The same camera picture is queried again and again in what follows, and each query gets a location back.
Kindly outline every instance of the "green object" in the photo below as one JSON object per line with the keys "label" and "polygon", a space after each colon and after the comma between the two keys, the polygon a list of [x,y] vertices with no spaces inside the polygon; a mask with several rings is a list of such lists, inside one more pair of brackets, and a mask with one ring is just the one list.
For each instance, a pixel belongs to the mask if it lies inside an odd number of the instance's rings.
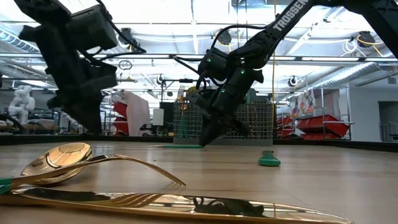
{"label": "green object", "polygon": [[259,159],[262,166],[277,167],[280,166],[280,160],[274,157],[274,151],[263,151],[262,157]]}
{"label": "green object", "polygon": [[0,194],[7,193],[11,190],[11,178],[0,178]]}
{"label": "green object", "polygon": [[201,149],[203,147],[197,145],[169,145],[163,146],[164,149]]}
{"label": "green object", "polygon": [[0,185],[11,185],[11,178],[0,178]]}

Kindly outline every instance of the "black robotic arm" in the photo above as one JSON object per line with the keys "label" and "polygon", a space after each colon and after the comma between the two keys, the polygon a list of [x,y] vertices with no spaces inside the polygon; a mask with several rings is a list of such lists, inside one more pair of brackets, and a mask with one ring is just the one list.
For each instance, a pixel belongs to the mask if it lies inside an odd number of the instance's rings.
{"label": "black robotic arm", "polygon": [[205,110],[199,140],[201,146],[209,144],[229,128],[247,136],[248,127],[238,121],[234,114],[253,82],[262,83],[264,78],[257,69],[268,62],[279,42],[315,5],[344,6],[363,15],[392,53],[398,56],[398,7],[395,1],[293,0],[274,22],[250,38],[244,46],[226,54],[214,48],[213,44],[200,62],[198,73],[201,78],[226,80],[211,96],[199,93],[187,96],[188,100]]}
{"label": "black robotic arm", "polygon": [[[103,99],[100,90],[117,85],[116,68],[102,60],[94,60],[86,51],[98,46],[103,50],[117,46],[112,30],[116,27],[111,22],[109,12],[101,0],[96,0],[99,5],[75,14],[71,14],[58,0],[14,1],[23,13],[41,24],[35,28],[25,26],[20,38],[37,43],[47,63],[47,73],[53,76],[58,86],[57,96],[48,102],[49,107],[62,107],[86,128],[100,133],[100,103]],[[395,1],[293,0],[274,22],[261,27],[263,30],[244,46],[226,54],[214,47],[215,40],[201,60],[197,71],[199,80],[211,78],[226,81],[212,94],[191,93],[187,96],[188,100],[205,110],[200,145],[207,145],[229,128],[243,135],[248,134],[248,127],[234,116],[238,106],[243,103],[254,81],[264,81],[262,72],[258,69],[268,62],[278,43],[315,5],[344,6],[363,15],[398,57],[398,7]],[[125,38],[119,30],[115,30],[138,50],[129,54],[145,53],[145,50]],[[87,60],[80,58],[79,53]]]}

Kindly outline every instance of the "wire mesh cage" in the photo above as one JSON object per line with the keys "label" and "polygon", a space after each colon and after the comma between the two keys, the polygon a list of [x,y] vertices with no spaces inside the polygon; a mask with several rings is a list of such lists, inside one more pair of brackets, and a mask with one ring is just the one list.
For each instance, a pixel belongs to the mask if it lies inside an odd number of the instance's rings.
{"label": "wire mesh cage", "polygon": [[[174,138],[199,139],[202,109],[193,103],[174,103]],[[235,113],[238,120],[249,127],[249,136],[229,131],[219,139],[268,140],[272,142],[272,104],[247,103]]]}

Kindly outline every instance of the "spoon bowl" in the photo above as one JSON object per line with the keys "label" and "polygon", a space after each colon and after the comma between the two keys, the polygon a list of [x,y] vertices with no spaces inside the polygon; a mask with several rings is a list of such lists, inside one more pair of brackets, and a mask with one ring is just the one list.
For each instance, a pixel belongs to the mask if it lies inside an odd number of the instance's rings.
{"label": "spoon bowl", "polygon": [[[93,157],[93,150],[90,145],[74,142],[57,146],[41,155],[35,161],[25,166],[21,175],[35,175],[50,172],[65,166],[74,165],[81,161],[86,161]],[[56,177],[36,180],[34,185],[53,185],[59,184],[82,172],[84,167],[70,170]]]}

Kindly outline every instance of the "table surface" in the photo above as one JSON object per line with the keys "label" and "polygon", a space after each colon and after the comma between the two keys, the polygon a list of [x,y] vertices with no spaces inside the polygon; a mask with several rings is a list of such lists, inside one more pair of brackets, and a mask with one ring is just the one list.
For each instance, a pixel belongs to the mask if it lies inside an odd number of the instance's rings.
{"label": "table surface", "polygon": [[[133,162],[87,167],[58,189],[233,197],[309,207],[348,217],[355,223],[396,223],[398,154],[325,146],[158,149],[134,142],[87,142],[94,155],[124,154],[151,162],[187,183],[172,184]],[[0,147],[0,176],[16,176],[58,144]],[[263,150],[274,150],[280,167],[257,164]],[[2,224],[30,223],[203,223],[104,212],[45,207],[0,207]]]}

